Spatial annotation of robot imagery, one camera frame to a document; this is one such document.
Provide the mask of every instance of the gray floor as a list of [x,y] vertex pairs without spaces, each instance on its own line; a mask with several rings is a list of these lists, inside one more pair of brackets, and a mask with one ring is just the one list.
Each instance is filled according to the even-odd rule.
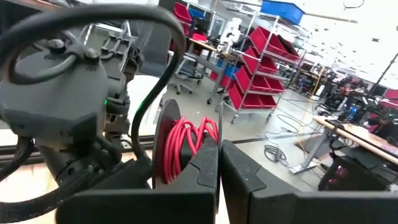
[[[206,116],[218,122],[218,113],[215,111],[215,106],[220,100],[217,96],[213,100],[212,105],[207,105],[206,100],[210,97],[211,89],[214,82],[204,78],[201,85],[196,84],[196,80],[188,81],[194,92],[188,94],[187,91],[182,90],[181,95],[175,94],[175,89],[170,86],[164,96],[164,100],[177,100],[180,111],[183,116],[198,125],[202,116]],[[237,144],[237,146],[262,165],[267,170],[288,182],[294,187],[302,191],[313,191],[317,189],[320,177],[323,172],[319,168],[308,170],[298,175],[289,173],[288,168],[280,163],[275,163],[268,160],[264,155],[264,145],[270,144],[280,147],[287,157],[288,166],[297,166],[305,159],[305,154],[298,147],[293,145],[293,142],[303,138],[308,138],[312,133],[317,132],[317,124],[312,122],[312,108],[313,101],[299,95],[292,90],[286,90],[282,95],[278,107],[269,120],[266,122],[266,114],[241,114],[234,124],[231,124],[231,119],[234,113],[224,107],[223,113],[223,139],[231,141],[242,139],[263,138],[249,143]],[[304,127],[300,127],[298,123],[283,117],[286,122],[290,123],[298,129],[297,133],[289,133],[282,128],[286,128],[296,132],[293,127],[281,121],[277,115],[282,114],[292,116],[295,119],[302,121]]]

